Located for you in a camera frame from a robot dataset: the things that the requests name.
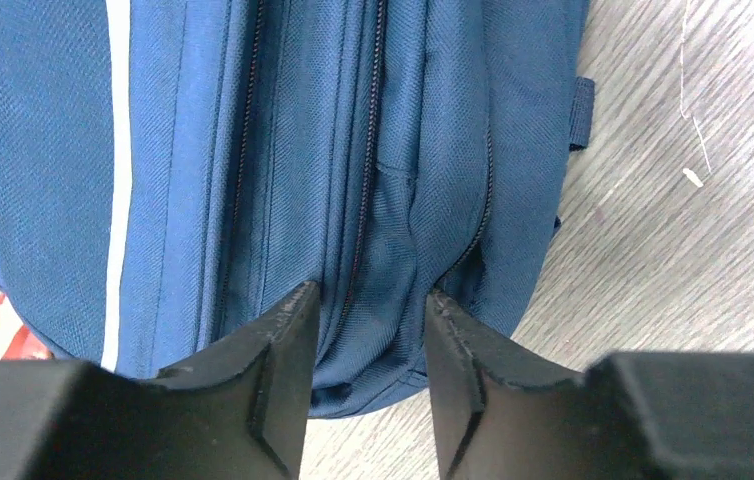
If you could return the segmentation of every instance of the gray wooden surface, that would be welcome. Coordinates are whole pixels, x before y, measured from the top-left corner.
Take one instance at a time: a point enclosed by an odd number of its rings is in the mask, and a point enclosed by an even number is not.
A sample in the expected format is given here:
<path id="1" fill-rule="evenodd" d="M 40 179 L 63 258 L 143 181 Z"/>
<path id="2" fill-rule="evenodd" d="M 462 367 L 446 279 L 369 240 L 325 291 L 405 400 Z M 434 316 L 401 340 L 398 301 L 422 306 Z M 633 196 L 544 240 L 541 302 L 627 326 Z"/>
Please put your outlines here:
<path id="1" fill-rule="evenodd" d="M 594 0 L 579 72 L 598 82 L 554 240 L 515 338 L 572 367 L 611 349 L 754 350 L 754 0 Z M 696 188 L 681 173 L 690 168 Z M 435 479 L 426 392 L 310 421 L 302 478 Z"/>

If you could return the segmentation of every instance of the blue fabric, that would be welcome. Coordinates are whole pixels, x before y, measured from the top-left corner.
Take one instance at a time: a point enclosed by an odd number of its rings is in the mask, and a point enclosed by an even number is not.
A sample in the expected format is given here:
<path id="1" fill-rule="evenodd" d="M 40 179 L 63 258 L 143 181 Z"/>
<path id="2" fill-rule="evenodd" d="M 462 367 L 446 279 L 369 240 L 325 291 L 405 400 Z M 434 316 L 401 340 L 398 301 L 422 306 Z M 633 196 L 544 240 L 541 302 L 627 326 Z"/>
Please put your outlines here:
<path id="1" fill-rule="evenodd" d="M 131 9 L 133 197 L 117 371 L 149 376 L 218 335 L 229 164 L 256 2 L 141 0 Z"/>
<path id="2" fill-rule="evenodd" d="M 87 359 L 103 344 L 111 104 L 104 2 L 0 0 L 0 284 Z"/>
<path id="3" fill-rule="evenodd" d="M 595 82 L 588 78 L 577 77 L 574 101 L 571 104 L 569 118 L 570 149 L 583 150 L 589 146 L 589 135 L 592 132 L 592 113 L 595 109 Z"/>
<path id="4" fill-rule="evenodd" d="M 588 140 L 574 72 L 587 2 L 263 5 L 131 4 L 117 371 L 151 376 L 316 280 L 310 415 L 367 413 L 426 387 L 424 301 L 440 278 L 487 325 L 516 328 L 570 145 Z M 40 46 L 24 62 L 12 38 Z M 2 279 L 36 331 L 89 359 L 103 341 L 108 49 L 101 2 L 0 0 Z"/>

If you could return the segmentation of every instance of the white reflective stripe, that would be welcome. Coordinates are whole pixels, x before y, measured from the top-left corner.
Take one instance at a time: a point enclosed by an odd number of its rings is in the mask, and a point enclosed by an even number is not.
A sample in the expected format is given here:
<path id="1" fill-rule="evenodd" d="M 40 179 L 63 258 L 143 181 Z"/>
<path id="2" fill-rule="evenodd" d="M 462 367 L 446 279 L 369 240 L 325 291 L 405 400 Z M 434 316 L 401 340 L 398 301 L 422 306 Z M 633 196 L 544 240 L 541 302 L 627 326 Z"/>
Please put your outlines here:
<path id="1" fill-rule="evenodd" d="M 106 0 L 109 47 L 112 53 L 112 116 L 115 135 L 115 179 L 112 191 L 112 228 L 106 263 L 106 319 L 100 365 L 114 371 L 118 363 L 121 326 L 121 273 L 127 244 L 130 196 L 133 186 L 130 148 L 130 0 Z"/>

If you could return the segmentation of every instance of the black plastic object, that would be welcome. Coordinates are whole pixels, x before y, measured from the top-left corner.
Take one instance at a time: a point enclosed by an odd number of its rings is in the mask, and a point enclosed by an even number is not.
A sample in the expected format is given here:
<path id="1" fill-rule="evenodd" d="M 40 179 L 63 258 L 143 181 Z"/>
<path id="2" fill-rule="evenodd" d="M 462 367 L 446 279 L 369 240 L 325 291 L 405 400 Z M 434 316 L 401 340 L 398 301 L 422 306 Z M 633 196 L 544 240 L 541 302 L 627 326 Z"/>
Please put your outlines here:
<path id="1" fill-rule="evenodd" d="M 584 376 L 428 298 L 442 478 L 754 479 L 754 355 L 616 353 Z"/>
<path id="2" fill-rule="evenodd" d="M 297 477 L 318 313 L 304 283 L 149 382 L 0 363 L 0 480 Z M 425 350 L 444 479 L 754 479 L 753 354 L 616 353 L 581 375 L 440 292 Z"/>
<path id="3" fill-rule="evenodd" d="M 297 477 L 318 287 L 136 383 L 77 361 L 0 363 L 1 479 Z"/>

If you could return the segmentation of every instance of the zipper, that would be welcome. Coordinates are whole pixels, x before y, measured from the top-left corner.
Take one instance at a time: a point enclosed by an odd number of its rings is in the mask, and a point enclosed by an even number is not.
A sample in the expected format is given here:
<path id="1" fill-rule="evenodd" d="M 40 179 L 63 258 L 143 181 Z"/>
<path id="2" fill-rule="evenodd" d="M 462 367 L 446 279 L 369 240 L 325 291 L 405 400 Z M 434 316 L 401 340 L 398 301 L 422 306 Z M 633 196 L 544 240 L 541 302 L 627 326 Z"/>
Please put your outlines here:
<path id="1" fill-rule="evenodd" d="M 365 226 L 368 220 L 368 210 L 371 206 L 371 184 L 374 181 L 374 170 L 377 158 L 377 128 L 380 116 L 380 87 L 383 80 L 383 43 L 386 30 L 386 0 L 377 2 L 377 29 L 374 33 L 374 60 L 371 62 L 371 82 L 368 100 L 368 130 L 365 137 L 365 166 L 362 178 L 359 217 L 356 225 L 356 241 L 354 242 L 353 265 L 351 267 L 350 283 L 342 306 L 341 321 L 344 321 L 353 303 L 353 289 L 356 276 L 362 263 L 362 248 L 365 243 Z"/>
<path id="2" fill-rule="evenodd" d="M 462 255 L 451 265 L 451 268 L 442 275 L 436 283 L 442 283 L 447 279 L 448 275 L 453 273 L 465 259 L 471 255 L 477 244 L 480 243 L 480 239 L 483 238 L 483 232 L 486 231 L 486 227 L 489 225 L 489 217 L 492 216 L 492 191 L 494 190 L 495 183 L 495 161 L 492 158 L 492 132 L 488 128 L 486 129 L 486 161 L 488 162 L 488 171 L 486 172 L 486 201 L 483 204 L 483 215 L 480 217 L 480 223 L 477 225 L 477 231 L 474 232 L 474 237 L 471 239 L 471 243 L 462 252 Z"/>
<path id="3" fill-rule="evenodd" d="M 244 165 L 247 157 L 247 138 L 250 128 L 250 114 L 253 109 L 253 95 L 256 89 L 256 69 L 259 60 L 259 34 L 262 30 L 263 11 L 265 10 L 265 0 L 258 0 L 256 4 L 256 21 L 253 27 L 253 46 L 250 53 L 250 66 L 248 70 L 247 87 L 245 92 L 245 106 L 244 106 L 244 119 L 242 120 L 241 142 L 239 143 L 239 159 L 236 167 L 236 191 L 235 199 L 233 201 L 232 217 L 230 220 L 232 223 L 232 231 L 230 232 L 231 239 L 236 235 L 237 224 L 239 215 L 239 201 L 242 195 L 242 176 L 244 173 Z M 221 277 L 221 294 L 218 296 L 218 310 L 220 312 L 220 322 L 218 322 L 218 332 L 213 338 L 213 341 L 221 337 L 221 329 L 227 323 L 227 296 L 230 290 L 230 263 L 232 256 L 234 255 L 233 248 L 230 248 L 225 257 L 227 262 L 222 265 L 224 271 Z"/>

